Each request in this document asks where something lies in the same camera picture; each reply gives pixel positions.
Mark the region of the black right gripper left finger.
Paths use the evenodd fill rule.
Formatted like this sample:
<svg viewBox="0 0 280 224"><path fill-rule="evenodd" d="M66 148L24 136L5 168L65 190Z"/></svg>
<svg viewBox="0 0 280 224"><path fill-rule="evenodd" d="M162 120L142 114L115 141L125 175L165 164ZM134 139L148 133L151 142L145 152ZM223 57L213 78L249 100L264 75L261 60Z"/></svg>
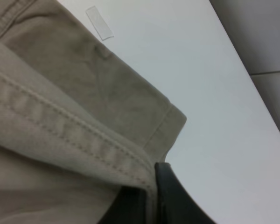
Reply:
<svg viewBox="0 0 280 224"><path fill-rule="evenodd" d="M122 187L114 202L100 219L101 224L144 224L146 222L146 192Z"/></svg>

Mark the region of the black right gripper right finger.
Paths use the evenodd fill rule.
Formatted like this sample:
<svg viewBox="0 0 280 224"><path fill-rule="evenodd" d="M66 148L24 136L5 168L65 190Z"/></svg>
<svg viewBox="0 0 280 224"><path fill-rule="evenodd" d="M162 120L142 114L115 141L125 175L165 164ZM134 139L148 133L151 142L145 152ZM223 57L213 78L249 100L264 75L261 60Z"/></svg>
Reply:
<svg viewBox="0 0 280 224"><path fill-rule="evenodd" d="M179 182L169 163L156 163L159 224L213 224Z"/></svg>

